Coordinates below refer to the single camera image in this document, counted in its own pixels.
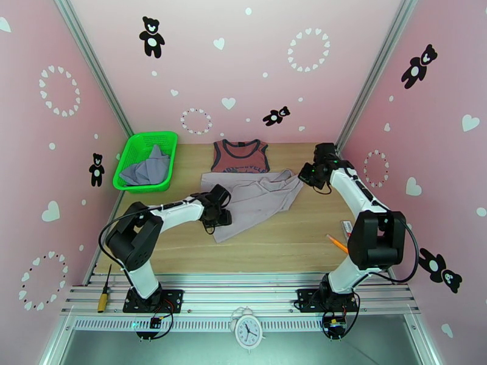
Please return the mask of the pale mauve shirt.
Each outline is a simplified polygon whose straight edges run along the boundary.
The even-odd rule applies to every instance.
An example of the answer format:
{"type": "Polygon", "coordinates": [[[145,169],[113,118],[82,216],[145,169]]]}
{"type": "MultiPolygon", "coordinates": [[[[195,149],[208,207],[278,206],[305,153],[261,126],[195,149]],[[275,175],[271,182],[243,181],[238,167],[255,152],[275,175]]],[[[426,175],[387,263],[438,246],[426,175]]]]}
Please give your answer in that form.
{"type": "Polygon", "coordinates": [[[213,233],[216,243],[222,243],[274,216],[290,209],[303,187],[303,182],[291,170],[268,173],[204,173],[202,191],[220,184],[231,195],[227,209],[231,213],[229,226],[217,227],[213,233]]]}

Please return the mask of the red tank top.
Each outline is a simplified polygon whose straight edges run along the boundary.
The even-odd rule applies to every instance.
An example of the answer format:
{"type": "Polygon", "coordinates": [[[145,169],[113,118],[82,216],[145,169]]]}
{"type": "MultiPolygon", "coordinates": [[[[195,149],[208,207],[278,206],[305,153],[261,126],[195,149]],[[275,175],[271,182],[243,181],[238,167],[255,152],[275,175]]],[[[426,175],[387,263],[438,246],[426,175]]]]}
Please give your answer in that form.
{"type": "Polygon", "coordinates": [[[267,173],[270,171],[266,151],[268,144],[254,139],[248,142],[230,142],[226,139],[213,143],[216,173],[267,173]]]}

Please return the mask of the grey blue cloth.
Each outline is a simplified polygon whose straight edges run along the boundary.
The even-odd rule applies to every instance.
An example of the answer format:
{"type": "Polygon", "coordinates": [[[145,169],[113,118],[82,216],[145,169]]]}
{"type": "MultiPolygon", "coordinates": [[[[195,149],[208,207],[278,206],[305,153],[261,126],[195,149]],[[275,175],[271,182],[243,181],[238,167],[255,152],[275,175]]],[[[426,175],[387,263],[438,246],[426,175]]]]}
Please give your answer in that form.
{"type": "Polygon", "coordinates": [[[132,164],[119,174],[120,179],[128,186],[157,185],[167,178],[170,165],[170,156],[154,145],[147,159],[132,164]]]}

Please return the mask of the orange pencil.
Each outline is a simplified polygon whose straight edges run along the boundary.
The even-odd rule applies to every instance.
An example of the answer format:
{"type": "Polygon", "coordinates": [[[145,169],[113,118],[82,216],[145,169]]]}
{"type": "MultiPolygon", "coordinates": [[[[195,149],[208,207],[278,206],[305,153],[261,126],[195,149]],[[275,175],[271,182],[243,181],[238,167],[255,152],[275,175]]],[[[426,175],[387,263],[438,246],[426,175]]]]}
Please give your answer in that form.
{"type": "Polygon", "coordinates": [[[337,248],[342,250],[344,253],[348,254],[349,250],[347,246],[345,246],[343,243],[341,243],[339,240],[334,238],[333,236],[326,234],[326,237],[329,239],[330,242],[332,242],[333,245],[335,245],[337,248]]]}

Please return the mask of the green plastic basket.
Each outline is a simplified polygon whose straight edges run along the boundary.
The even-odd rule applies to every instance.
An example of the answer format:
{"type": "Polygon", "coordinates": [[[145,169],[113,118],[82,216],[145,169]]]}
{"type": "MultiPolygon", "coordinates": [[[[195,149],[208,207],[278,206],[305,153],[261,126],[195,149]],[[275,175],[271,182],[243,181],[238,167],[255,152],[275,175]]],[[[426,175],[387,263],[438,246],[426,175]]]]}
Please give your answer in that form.
{"type": "Polygon", "coordinates": [[[115,170],[113,187],[117,190],[131,193],[167,191],[171,184],[177,143],[178,135],[173,131],[142,132],[131,136],[122,151],[115,170]],[[159,150],[162,157],[168,159],[165,175],[161,181],[151,184],[131,185],[125,178],[121,177],[122,172],[149,160],[154,148],[159,150]]]}

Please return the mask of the white alarm clock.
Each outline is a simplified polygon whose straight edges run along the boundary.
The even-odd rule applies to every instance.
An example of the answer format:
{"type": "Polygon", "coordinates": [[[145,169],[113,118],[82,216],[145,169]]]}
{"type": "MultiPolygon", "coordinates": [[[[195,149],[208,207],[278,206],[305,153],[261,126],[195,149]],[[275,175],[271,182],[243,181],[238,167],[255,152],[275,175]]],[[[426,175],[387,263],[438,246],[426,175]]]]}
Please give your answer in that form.
{"type": "Polygon", "coordinates": [[[265,339],[262,324],[249,307],[238,307],[232,312],[229,329],[237,344],[248,354],[265,339]]]}

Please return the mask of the black yellow circuit board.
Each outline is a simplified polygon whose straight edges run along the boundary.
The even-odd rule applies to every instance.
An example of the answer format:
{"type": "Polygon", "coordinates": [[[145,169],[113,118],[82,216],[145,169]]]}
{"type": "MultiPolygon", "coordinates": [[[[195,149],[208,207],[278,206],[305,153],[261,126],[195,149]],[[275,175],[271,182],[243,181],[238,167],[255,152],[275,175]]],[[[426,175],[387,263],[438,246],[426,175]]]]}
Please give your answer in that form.
{"type": "Polygon", "coordinates": [[[346,320],[343,317],[323,316],[321,326],[323,334],[330,340],[341,340],[347,332],[346,320]]]}

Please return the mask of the aluminium rail base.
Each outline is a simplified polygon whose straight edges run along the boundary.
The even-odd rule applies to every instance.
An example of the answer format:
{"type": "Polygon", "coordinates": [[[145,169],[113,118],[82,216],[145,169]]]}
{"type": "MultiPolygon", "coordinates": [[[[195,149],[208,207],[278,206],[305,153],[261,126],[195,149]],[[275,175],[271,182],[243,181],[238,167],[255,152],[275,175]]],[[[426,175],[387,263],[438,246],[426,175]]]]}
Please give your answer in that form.
{"type": "MultiPolygon", "coordinates": [[[[295,316],[297,290],[317,288],[321,273],[157,274],[164,289],[183,290],[181,316],[223,316],[249,307],[257,316],[295,316]]],[[[72,286],[61,303],[65,315],[94,315],[104,284],[109,295],[106,315],[121,316],[129,289],[123,274],[109,279],[91,276],[87,285],[72,286]]],[[[372,276],[355,288],[364,315],[418,314],[420,309],[408,285],[393,285],[372,276]]]]}

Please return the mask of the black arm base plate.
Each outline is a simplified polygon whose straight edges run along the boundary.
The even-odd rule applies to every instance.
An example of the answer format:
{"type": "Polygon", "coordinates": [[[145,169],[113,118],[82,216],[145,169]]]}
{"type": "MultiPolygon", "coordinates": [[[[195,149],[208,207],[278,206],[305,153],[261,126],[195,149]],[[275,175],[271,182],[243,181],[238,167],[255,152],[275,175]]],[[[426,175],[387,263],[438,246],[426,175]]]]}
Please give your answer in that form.
{"type": "Polygon", "coordinates": [[[349,313],[358,310],[358,300],[352,293],[324,293],[314,289],[299,289],[296,293],[294,306],[301,313],[349,313]]]}
{"type": "Polygon", "coordinates": [[[135,288],[130,288],[124,301],[124,313],[179,313],[183,303],[183,290],[158,288],[148,298],[142,298],[135,288]]]}

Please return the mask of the aluminium frame post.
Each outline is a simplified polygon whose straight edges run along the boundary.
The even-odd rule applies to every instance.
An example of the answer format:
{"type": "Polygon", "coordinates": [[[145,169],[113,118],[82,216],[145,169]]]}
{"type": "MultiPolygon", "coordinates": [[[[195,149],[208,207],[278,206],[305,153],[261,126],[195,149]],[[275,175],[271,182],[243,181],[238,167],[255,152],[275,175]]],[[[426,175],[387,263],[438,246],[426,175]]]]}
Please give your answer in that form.
{"type": "Polygon", "coordinates": [[[419,0],[400,1],[371,69],[366,76],[365,82],[349,112],[340,135],[337,138],[335,147],[339,153],[343,151],[347,141],[351,137],[351,134],[355,129],[355,126],[357,125],[360,116],[362,115],[363,110],[365,109],[375,89],[375,86],[377,85],[377,82],[380,80],[380,76],[385,70],[387,63],[392,56],[418,1],[419,0]]]}
{"type": "Polygon", "coordinates": [[[53,0],[126,137],[134,134],[127,116],[82,26],[71,0],[53,0]]]}

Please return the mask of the yellow handled screwdriver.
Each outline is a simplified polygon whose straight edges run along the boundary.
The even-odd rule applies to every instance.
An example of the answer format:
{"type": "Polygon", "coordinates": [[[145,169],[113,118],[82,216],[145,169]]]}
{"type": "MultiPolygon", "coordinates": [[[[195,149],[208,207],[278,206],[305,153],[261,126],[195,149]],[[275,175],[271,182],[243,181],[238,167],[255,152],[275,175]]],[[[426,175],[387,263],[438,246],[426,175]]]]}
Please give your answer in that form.
{"type": "Polygon", "coordinates": [[[97,304],[97,313],[103,313],[105,311],[106,306],[107,306],[108,293],[109,293],[108,284],[109,284],[111,269],[112,269],[112,265],[109,266],[107,278],[106,278],[105,284],[102,288],[102,293],[100,295],[100,298],[99,298],[99,301],[97,304]]]}

